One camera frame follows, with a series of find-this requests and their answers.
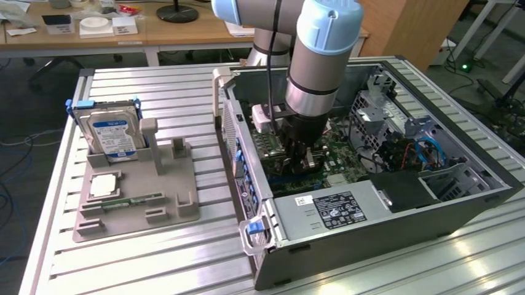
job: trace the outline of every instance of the blue hard drive label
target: blue hard drive label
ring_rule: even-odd
[[[129,122],[126,120],[95,122],[93,127],[107,156],[117,158],[134,155],[138,149],[131,135],[127,134]]]

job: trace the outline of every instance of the motherboard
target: motherboard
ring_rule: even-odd
[[[308,175],[284,175],[286,154],[276,135],[262,134],[254,129],[252,136],[274,197],[351,184],[369,174],[357,151],[349,145],[345,128],[332,120],[316,144],[328,149],[325,165],[320,172]]]

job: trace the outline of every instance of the wooden cabinet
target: wooden cabinet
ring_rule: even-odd
[[[403,55],[425,71],[469,0],[360,0],[363,57]]]

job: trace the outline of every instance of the power supply label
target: power supply label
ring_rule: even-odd
[[[367,216],[352,192],[317,198],[314,204],[328,229],[367,221]]]

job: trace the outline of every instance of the aluminum extrusion table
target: aluminum extrusion table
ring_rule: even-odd
[[[387,58],[433,103],[525,182],[524,158],[408,63]],[[501,294],[525,290],[525,192],[451,236],[257,292],[242,251],[212,119],[212,71],[234,64],[102,69],[81,77],[75,100],[133,98],[159,119],[158,139],[193,146],[201,219],[74,243],[87,144],[67,121],[22,294]],[[407,93],[413,116],[425,110]]]

